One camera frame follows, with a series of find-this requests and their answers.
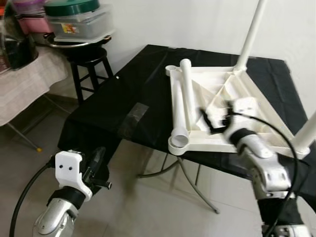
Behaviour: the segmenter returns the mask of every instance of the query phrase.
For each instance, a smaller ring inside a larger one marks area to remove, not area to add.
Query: metal table leg
[[[174,168],[178,163],[179,162],[176,161],[173,164],[171,164],[170,166],[168,166],[166,169],[162,169],[161,171],[156,172],[156,173],[152,173],[152,174],[138,174],[137,178],[150,178],[150,177],[155,177],[155,176],[164,174],[164,173],[168,172],[169,170],[171,170],[172,168]]]
[[[36,149],[37,152],[41,152],[42,148],[40,148],[39,146],[37,146],[36,144],[34,144],[34,142],[32,142],[29,138],[27,138],[22,132],[20,132],[15,126],[13,126],[11,123],[7,123],[7,125],[12,128],[17,134],[20,135],[20,137],[22,137],[25,141],[27,141],[32,147],[34,147]]]
[[[196,184],[198,183],[198,176],[199,176],[199,172],[200,172],[200,167],[201,165],[198,165],[198,170],[197,170],[197,178],[196,178],[196,184],[193,183],[193,181],[189,178],[187,170],[185,169],[184,165],[183,165],[183,161],[180,157],[177,157],[178,160],[175,161],[174,163],[172,163],[170,166],[168,166],[167,168],[164,168],[164,165],[166,163],[166,159],[167,159],[168,154],[166,154],[166,157],[164,158],[161,170],[159,172],[156,173],[151,173],[151,174],[138,174],[137,178],[150,178],[150,177],[155,177],[161,174],[164,174],[166,172],[168,172],[169,170],[171,170],[172,168],[175,168],[178,164],[180,164],[180,167],[184,173],[184,175],[186,176],[187,180],[189,181],[189,183],[191,184],[192,188],[196,191],[196,193],[203,199],[203,201],[205,201],[205,203],[212,209],[215,211],[216,214],[220,213],[220,210],[214,206],[201,192],[200,190],[198,190]]]
[[[56,106],[57,108],[59,108],[60,110],[64,111],[67,114],[70,114],[70,112],[66,109],[64,109],[63,107],[61,107],[60,105],[56,104],[53,100],[51,100],[47,95],[43,95],[43,97],[48,100],[51,104],[53,104],[54,106]]]
[[[210,207],[212,208],[216,214],[219,214],[220,211],[219,209],[214,206],[201,192],[200,190],[198,190],[197,186],[193,183],[193,181],[189,178],[188,176],[188,173],[186,171],[186,169],[184,168],[184,165],[183,165],[183,161],[180,157],[178,157],[178,161],[180,163],[180,167],[184,173],[184,175],[186,176],[187,180],[189,181],[189,183],[191,184],[192,188],[196,191],[196,193],[203,199],[203,201],[205,201],[205,203]]]

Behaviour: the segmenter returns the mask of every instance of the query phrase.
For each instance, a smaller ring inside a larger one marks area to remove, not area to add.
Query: metal frame
[[[52,105],[54,105],[55,107],[57,107],[58,109],[60,109],[61,111],[70,114],[69,111],[67,111],[66,109],[64,109],[63,107],[61,107],[60,105],[56,104],[54,101],[52,101],[46,94],[43,95],[43,97],[48,100]],[[33,127],[35,127],[36,125],[39,124],[39,122],[41,122],[44,118],[46,118],[50,112],[52,110],[48,110],[47,112],[43,113],[34,123],[30,124],[29,126],[27,126],[27,128],[25,128],[23,131],[19,131],[13,124],[11,124],[10,122],[7,123],[7,125],[14,130],[21,138],[23,138],[28,144],[31,145],[31,147],[35,148],[35,150],[37,152],[41,152],[42,148],[38,145],[36,145],[32,140],[30,140],[28,137],[26,137],[24,135],[24,133],[28,132],[29,130],[31,130]]]
[[[151,173],[151,174],[138,174],[137,175],[137,178],[151,178],[151,177],[155,177],[155,176],[158,176],[158,175],[161,175],[161,174],[164,174],[168,171],[170,171],[171,169],[175,168],[178,164],[180,165],[184,175],[186,176],[188,182],[190,183],[190,185],[192,186],[192,188],[195,190],[195,192],[200,196],[201,199],[203,199],[203,201],[216,213],[216,214],[219,214],[220,213],[220,210],[214,206],[201,192],[200,190],[198,189],[197,187],[197,184],[198,184],[198,177],[199,177],[199,172],[200,172],[200,167],[201,165],[199,164],[198,165],[198,169],[197,169],[197,177],[196,177],[196,181],[195,183],[190,179],[188,173],[187,173],[187,170],[185,169],[184,167],[184,164],[183,164],[183,160],[182,158],[180,157],[177,157],[177,161],[175,161],[174,163],[172,163],[170,166],[168,166],[167,168],[164,168],[164,165],[166,163],[166,160],[167,160],[167,157],[168,157],[168,153],[166,154],[165,158],[164,158],[164,161],[163,161],[163,164],[162,164],[162,167],[160,169],[159,172],[156,172],[156,173]]]

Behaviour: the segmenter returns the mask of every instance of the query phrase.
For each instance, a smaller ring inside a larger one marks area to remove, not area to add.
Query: plastic stand
[[[221,134],[209,134],[198,109],[205,108],[213,126],[221,127],[226,113],[225,101],[248,97],[257,100],[257,117],[272,123],[293,140],[299,158],[310,152],[308,146],[316,136],[316,113],[294,138],[246,73],[246,63],[267,1],[259,0],[241,55],[234,67],[191,67],[189,59],[181,60],[180,67],[166,67],[166,74],[170,76],[173,107],[174,125],[168,139],[169,151],[172,154],[180,156],[186,151],[236,152],[234,146],[227,143]],[[239,112],[247,114],[252,109],[250,105],[248,108],[247,104],[243,104]],[[276,152],[292,156],[286,143],[268,126],[249,120],[247,128],[261,135]]]

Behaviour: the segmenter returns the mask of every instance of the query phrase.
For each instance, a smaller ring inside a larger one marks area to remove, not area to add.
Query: plastic storage box
[[[112,6],[70,16],[47,16],[56,41],[91,41],[114,32]]]

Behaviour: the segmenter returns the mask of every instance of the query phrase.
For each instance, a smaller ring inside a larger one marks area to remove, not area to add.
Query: table with cloth
[[[107,148],[102,165],[107,165],[121,139],[168,153],[168,138],[172,131],[170,80],[165,66],[178,66],[188,58],[193,67],[233,66],[238,56],[186,48],[147,45],[125,67],[108,80],[65,121],[59,140],[62,150],[76,149],[88,157],[99,147]],[[307,117],[282,60],[250,58],[247,73],[259,87],[293,134]],[[315,145],[304,158],[311,168],[316,167]],[[186,152],[181,158],[250,179],[237,154]],[[281,159],[293,171],[292,159]],[[299,180],[304,180],[308,168],[300,164]],[[97,177],[102,178],[102,169]],[[306,182],[295,190],[316,210],[316,174],[310,173]]]
[[[38,47],[32,63],[0,75],[0,126],[10,122],[54,83],[68,76],[67,61],[56,50]]]

